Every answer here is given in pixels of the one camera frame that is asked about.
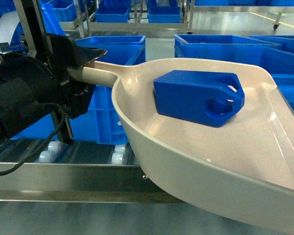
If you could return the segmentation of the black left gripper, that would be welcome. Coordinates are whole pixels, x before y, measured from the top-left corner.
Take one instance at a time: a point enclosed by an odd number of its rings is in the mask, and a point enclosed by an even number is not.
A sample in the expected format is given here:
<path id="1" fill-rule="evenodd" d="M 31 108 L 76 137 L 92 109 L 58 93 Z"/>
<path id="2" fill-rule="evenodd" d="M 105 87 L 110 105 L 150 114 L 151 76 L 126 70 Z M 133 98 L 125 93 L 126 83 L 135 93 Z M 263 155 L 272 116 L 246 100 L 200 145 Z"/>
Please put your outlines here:
<path id="1" fill-rule="evenodd" d="M 93 61 L 103 57 L 107 50 L 101 48 L 80 47 L 75 40 L 56 34 L 46 36 L 49 49 L 52 50 L 51 71 L 61 85 L 61 94 L 68 117 L 75 119 L 86 114 L 95 90 L 94 84 L 81 82 L 82 69 Z"/>

